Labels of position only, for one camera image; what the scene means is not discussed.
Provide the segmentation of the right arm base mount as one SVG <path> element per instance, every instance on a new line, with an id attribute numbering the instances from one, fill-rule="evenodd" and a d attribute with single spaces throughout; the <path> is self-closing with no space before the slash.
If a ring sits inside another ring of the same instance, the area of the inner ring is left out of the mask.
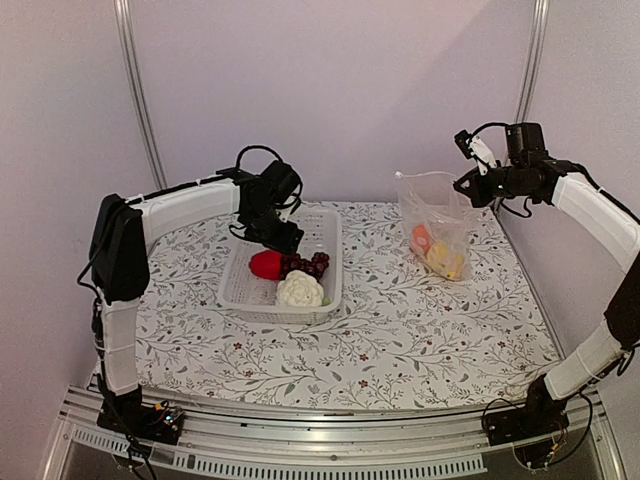
<path id="1" fill-rule="evenodd" d="M 497 398 L 481 415 L 481 427 L 491 446 L 560 432 L 569 426 L 567 401 L 533 401 L 522 406 Z"/>

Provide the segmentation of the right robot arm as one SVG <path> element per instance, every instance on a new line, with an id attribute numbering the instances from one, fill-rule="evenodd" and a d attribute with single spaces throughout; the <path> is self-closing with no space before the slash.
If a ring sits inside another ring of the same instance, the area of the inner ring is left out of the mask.
<path id="1" fill-rule="evenodd" d="M 606 273 L 594 271 L 594 281 L 617 279 L 612 298 L 593 333 L 564 360 L 528 388 L 517 427 L 537 436 L 552 424 L 556 412 L 584 387 L 608 373 L 622 375 L 639 349 L 639 218 L 601 187 L 585 166 L 553 157 L 537 123 L 498 123 L 504 132 L 507 159 L 496 159 L 481 139 L 492 128 L 485 123 L 461 130 L 454 142 L 472 170 L 453 183 L 474 207 L 498 200 L 523 198 L 527 204 L 546 204 L 565 214 L 592 238 L 591 249 L 574 251 L 570 259 L 581 268 L 611 263 Z"/>

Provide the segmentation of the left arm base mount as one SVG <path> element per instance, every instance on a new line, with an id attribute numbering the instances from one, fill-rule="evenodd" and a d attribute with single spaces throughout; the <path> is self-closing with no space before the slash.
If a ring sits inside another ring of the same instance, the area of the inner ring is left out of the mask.
<path id="1" fill-rule="evenodd" d="M 184 410 L 162 401 L 153 406 L 142 403 L 142 391 L 116 396 L 103 394 L 97 425 L 103 429 L 168 445 L 177 445 L 184 423 Z"/>

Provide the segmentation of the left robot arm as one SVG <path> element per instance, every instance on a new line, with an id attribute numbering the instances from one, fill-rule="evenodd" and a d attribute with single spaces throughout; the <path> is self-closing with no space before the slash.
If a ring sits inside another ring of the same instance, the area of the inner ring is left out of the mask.
<path id="1" fill-rule="evenodd" d="M 288 219 L 301 203 L 302 180 L 274 160 L 260 174 L 234 166 L 214 176 L 129 199 L 111 194 L 100 205 L 84 273 L 97 297 L 97 349 L 108 410 L 128 434 L 148 426 L 148 412 L 131 397 L 139 387 L 135 365 L 136 317 L 150 281 L 148 255 L 164 235 L 217 216 L 234 214 L 234 236 L 270 250 L 296 252 L 302 230 Z"/>

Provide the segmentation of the white plastic basket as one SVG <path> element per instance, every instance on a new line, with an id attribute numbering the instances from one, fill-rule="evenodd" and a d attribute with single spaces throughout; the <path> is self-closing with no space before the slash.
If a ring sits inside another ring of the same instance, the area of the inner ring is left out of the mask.
<path id="1" fill-rule="evenodd" d="M 237 240 L 218 288 L 218 303 L 248 322 L 317 325 L 342 300 L 342 223 L 326 207 L 292 217 L 303 231 L 295 254 Z"/>

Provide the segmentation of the clear zip top bag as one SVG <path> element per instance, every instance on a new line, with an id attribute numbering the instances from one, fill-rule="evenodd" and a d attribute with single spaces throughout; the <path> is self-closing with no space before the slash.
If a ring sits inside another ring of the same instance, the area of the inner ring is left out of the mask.
<path id="1" fill-rule="evenodd" d="M 441 171 L 422 174 L 397 171 L 394 178 L 402 227 L 411 251 L 428 271 L 440 276 L 427 263 L 426 255 L 416 254 L 411 247 L 412 229 L 422 224 L 433 243 L 444 242 L 455 255 L 465 258 L 463 278 L 453 282 L 468 280 L 471 277 L 470 223 L 464 218 L 464 199 L 453 188 L 455 176 Z"/>

